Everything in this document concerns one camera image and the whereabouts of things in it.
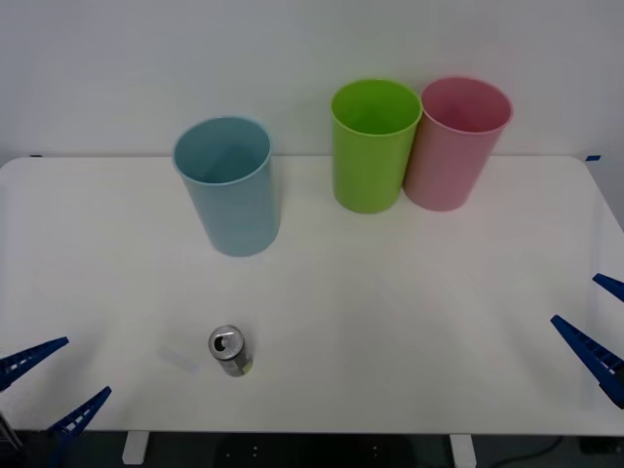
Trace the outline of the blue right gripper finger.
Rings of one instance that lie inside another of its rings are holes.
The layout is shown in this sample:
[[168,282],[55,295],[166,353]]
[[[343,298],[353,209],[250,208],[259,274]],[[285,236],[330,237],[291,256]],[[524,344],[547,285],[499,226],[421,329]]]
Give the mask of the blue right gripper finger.
[[596,274],[592,281],[618,298],[620,301],[624,301],[624,283],[608,277],[604,274]]
[[623,360],[600,343],[555,315],[550,322],[598,381],[600,388],[620,409],[623,408]]

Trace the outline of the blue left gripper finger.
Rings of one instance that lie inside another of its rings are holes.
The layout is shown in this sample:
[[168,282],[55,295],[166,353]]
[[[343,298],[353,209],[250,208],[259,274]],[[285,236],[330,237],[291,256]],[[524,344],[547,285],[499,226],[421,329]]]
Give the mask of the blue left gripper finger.
[[0,390],[6,391],[16,380],[69,343],[64,336],[1,359]]
[[62,442],[80,436],[111,394],[112,389],[109,386],[104,387],[87,402],[50,426],[45,434],[59,438]]

